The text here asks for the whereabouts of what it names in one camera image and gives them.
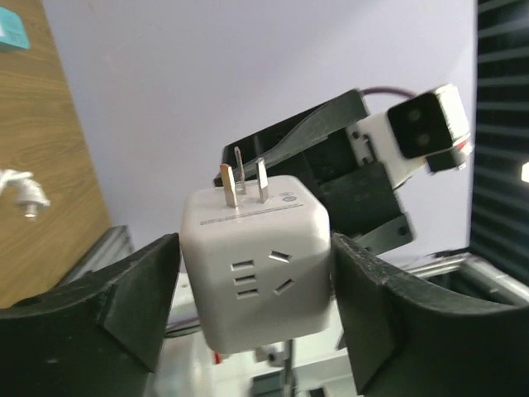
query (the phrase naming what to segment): wooden wall panel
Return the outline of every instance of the wooden wall panel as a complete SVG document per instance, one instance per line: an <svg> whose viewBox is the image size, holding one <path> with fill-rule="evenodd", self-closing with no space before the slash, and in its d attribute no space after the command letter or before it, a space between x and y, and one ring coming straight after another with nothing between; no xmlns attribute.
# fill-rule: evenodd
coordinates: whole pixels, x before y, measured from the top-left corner
<svg viewBox="0 0 529 397"><path fill-rule="evenodd" d="M0 308L52 287L110 226L40 0L4 0L31 48L0 52L0 169L29 170L51 207L29 222L0 197Z"/></svg>

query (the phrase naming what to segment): white wall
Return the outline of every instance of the white wall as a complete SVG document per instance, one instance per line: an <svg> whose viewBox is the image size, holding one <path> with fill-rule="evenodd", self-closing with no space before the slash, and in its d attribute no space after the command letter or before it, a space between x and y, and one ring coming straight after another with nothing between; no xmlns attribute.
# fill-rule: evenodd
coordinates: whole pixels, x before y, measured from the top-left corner
<svg viewBox="0 0 529 397"><path fill-rule="evenodd" d="M112 220L138 247L178 231L224 145L348 89L452 82L474 113L473 0L44 4ZM410 180L418 238L389 257L463 246L468 192L468 170Z"/></svg>

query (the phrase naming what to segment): metal prong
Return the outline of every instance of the metal prong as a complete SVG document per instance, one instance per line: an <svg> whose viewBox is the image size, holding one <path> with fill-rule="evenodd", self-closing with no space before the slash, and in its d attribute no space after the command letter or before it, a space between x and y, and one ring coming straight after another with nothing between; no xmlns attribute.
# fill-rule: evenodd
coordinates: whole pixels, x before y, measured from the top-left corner
<svg viewBox="0 0 529 397"><path fill-rule="evenodd" d="M257 171L257 186L259 187L259 201L266 203L266 200L268 200L268 177L266 176L265 160L262 158L257 159L255 168Z"/></svg>
<svg viewBox="0 0 529 397"><path fill-rule="evenodd" d="M224 186L224 194L226 195L226 204L228 207L235 208L237 206L235 180L233 178L233 170L228 164L221 165L221 177L222 186Z"/></svg>
<svg viewBox="0 0 529 397"><path fill-rule="evenodd" d="M241 194L246 194L246 181L245 181L245 166L242 163L242 154L239 146L235 148L235 158L237 160L237 168L239 169L240 181L241 181Z"/></svg>

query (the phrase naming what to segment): white device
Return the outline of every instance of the white device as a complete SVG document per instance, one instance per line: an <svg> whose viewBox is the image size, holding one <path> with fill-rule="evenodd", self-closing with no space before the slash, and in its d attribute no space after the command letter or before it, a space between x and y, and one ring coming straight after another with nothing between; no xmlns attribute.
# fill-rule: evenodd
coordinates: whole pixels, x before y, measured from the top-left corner
<svg viewBox="0 0 529 397"><path fill-rule="evenodd" d="M45 196L41 185L32 177L31 172L0 170L0 194L7 186L17 188L15 203L25 208L26 218L36 220L38 212L50 206L50 200Z"/></svg>
<svg viewBox="0 0 529 397"><path fill-rule="evenodd" d="M241 164L241 154L236 151ZM295 177L191 194L180 245L209 347L236 353L320 332L328 324L331 232L325 207Z"/></svg>

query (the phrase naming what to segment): wire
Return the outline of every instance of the wire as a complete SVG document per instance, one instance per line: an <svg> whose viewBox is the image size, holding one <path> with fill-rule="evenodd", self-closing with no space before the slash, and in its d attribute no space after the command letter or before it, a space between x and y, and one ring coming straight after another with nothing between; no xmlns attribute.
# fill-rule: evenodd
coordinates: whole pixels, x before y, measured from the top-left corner
<svg viewBox="0 0 529 397"><path fill-rule="evenodd" d="M185 337L186 335L190 335L192 333L200 332L202 329L200 326L194 326L194 327L188 327L188 328L182 328L178 329L176 331L166 332L164 335L165 339L171 339L174 337Z"/></svg>
<svg viewBox="0 0 529 397"><path fill-rule="evenodd" d="M183 321L167 322L167 325L165 326L165 332L169 333L172 331L178 331L179 329L185 329L185 328L190 328L190 327L199 326L199 325L200 325L200 321L198 317L186 318Z"/></svg>
<svg viewBox="0 0 529 397"><path fill-rule="evenodd" d="M363 89L361 93L365 95L372 95L377 93L387 93L390 95L398 95L399 97L405 97L406 99L411 99L417 96L416 93L405 88L399 87L390 87L390 86L380 86L380 87L370 87Z"/></svg>

